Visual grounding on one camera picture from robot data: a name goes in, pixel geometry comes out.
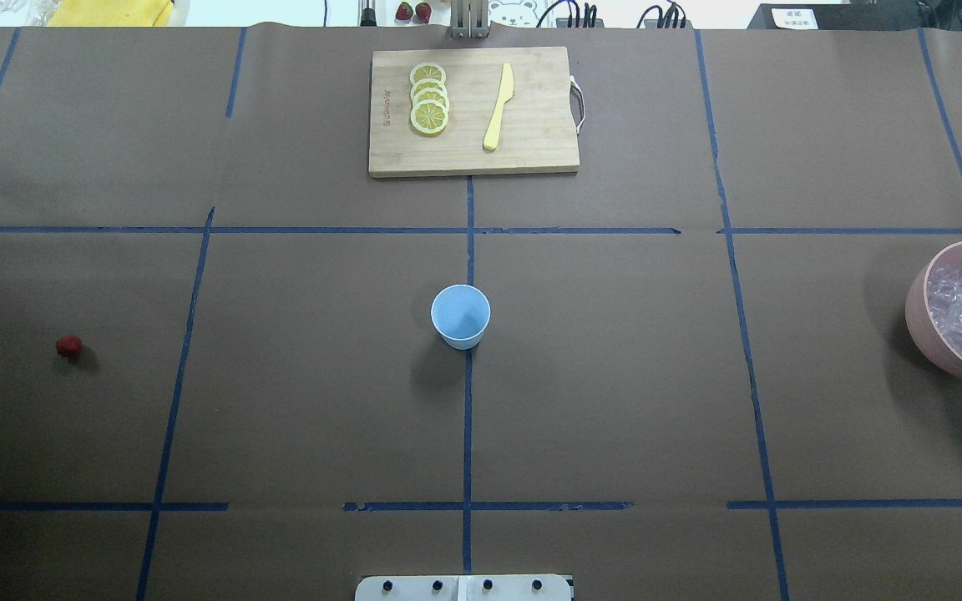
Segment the red strawberry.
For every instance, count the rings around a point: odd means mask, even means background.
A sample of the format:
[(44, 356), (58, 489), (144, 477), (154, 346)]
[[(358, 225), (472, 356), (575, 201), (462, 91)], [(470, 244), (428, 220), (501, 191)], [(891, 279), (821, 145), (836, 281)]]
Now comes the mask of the red strawberry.
[(84, 353), (84, 343), (79, 337), (68, 335), (56, 341), (56, 353), (66, 361), (79, 361)]

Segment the light blue paper cup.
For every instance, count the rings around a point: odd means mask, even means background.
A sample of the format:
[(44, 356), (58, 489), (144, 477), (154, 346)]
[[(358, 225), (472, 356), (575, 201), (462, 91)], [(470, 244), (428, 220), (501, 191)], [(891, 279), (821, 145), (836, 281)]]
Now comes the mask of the light blue paper cup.
[(431, 304), (431, 321), (448, 346), (473, 349), (484, 338), (491, 322), (489, 298), (472, 285), (450, 285), (440, 290)]

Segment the lemon slice front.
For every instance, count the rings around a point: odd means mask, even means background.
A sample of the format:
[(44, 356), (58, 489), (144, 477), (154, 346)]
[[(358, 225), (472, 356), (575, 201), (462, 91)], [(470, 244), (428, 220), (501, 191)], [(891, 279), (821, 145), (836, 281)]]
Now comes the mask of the lemon slice front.
[(441, 134), (449, 123), (449, 109), (433, 102), (425, 102), (411, 109), (411, 126), (418, 134), (432, 137)]

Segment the lemon slice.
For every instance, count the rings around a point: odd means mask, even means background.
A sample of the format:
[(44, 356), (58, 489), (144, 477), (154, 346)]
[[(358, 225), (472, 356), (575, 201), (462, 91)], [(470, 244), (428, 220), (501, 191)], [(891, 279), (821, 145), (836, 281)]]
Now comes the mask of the lemon slice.
[(417, 102), (418, 98), (435, 98), (435, 94), (439, 94), (442, 95), (443, 98), (447, 98), (448, 90), (442, 80), (437, 80), (435, 78), (424, 78), (414, 83), (411, 88), (411, 99), (413, 102)]
[(447, 81), (447, 74), (444, 71), (442, 65), (432, 62), (423, 62), (413, 66), (411, 73), (409, 73), (409, 79), (411, 79), (411, 84), (418, 84), (420, 81), (424, 80), (434, 80), (438, 83), (444, 84)]
[(425, 102), (433, 102), (443, 109), (450, 108), (449, 96), (442, 88), (423, 88), (412, 96), (412, 106), (417, 107)]
[(411, 126), (418, 134), (432, 137), (441, 134), (449, 123), (449, 109), (433, 102), (425, 102), (411, 109)]

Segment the bamboo cutting board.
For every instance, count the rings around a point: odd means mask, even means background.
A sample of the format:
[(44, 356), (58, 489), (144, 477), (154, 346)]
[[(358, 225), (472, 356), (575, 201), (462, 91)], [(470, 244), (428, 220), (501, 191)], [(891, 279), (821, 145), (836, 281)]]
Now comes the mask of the bamboo cutting board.
[[(423, 62), (442, 65), (449, 77), (449, 124), (432, 137), (411, 126), (409, 73)], [(504, 63), (513, 68), (514, 95), (505, 105), (498, 148), (485, 152), (482, 138)], [(371, 80), (369, 174), (374, 178), (573, 174), (580, 168), (565, 47), (377, 51)]]

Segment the yellow plastic knife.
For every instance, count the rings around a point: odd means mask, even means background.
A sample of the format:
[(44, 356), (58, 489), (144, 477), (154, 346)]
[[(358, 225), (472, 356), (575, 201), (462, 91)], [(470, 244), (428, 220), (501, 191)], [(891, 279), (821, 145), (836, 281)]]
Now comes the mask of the yellow plastic knife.
[(514, 73), (510, 63), (504, 63), (501, 68), (498, 92), (494, 102), (491, 117), (482, 138), (482, 149), (485, 152), (495, 152), (503, 130), (505, 105), (513, 98), (515, 89)]

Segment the bear sticker card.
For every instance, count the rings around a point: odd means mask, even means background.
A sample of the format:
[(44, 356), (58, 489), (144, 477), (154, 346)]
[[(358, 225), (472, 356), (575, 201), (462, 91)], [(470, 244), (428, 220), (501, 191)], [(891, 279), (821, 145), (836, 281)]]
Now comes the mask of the bear sticker card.
[(491, 23), (507, 27), (535, 28), (544, 12), (538, 1), (489, 1), (488, 5)]

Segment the spare strawberry right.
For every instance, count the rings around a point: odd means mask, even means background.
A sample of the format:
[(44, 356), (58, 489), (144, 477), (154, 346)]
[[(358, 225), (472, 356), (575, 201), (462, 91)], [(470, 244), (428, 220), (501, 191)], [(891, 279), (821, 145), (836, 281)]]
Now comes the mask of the spare strawberry right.
[(413, 18), (417, 23), (428, 24), (431, 22), (432, 11), (430, 3), (417, 3), (413, 7)]

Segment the spare strawberry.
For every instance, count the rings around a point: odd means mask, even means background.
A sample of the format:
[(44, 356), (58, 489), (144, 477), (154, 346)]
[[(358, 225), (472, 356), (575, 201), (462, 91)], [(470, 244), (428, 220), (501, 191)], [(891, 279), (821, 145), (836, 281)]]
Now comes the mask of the spare strawberry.
[(413, 7), (413, 18), (417, 23), (428, 24), (431, 22), (432, 11), (430, 3), (417, 3)]
[(413, 20), (413, 15), (415, 15), (415, 8), (408, 1), (401, 1), (397, 5), (397, 10), (394, 13), (394, 19), (398, 23), (410, 23)]

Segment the spare strawberry left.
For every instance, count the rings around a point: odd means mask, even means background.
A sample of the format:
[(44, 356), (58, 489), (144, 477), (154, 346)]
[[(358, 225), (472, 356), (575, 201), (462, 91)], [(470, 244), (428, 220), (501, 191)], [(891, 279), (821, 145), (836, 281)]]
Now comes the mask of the spare strawberry left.
[(415, 8), (408, 1), (401, 1), (397, 5), (397, 10), (394, 13), (394, 19), (398, 23), (410, 23), (413, 20), (413, 15), (415, 15)]

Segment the yellow cloth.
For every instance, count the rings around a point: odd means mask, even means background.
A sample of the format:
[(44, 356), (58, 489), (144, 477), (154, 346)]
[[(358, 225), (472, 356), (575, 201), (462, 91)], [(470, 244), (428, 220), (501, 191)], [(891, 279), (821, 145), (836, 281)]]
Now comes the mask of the yellow cloth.
[(49, 27), (148, 28), (163, 27), (175, 1), (61, 1)]

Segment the aluminium frame post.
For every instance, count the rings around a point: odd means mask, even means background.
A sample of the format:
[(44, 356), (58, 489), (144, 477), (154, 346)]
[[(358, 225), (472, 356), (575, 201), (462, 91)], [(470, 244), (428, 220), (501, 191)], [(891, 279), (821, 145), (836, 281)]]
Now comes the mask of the aluminium frame post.
[(491, 18), (489, 1), (449, 1), (449, 32), (453, 39), (484, 39), (489, 37)]

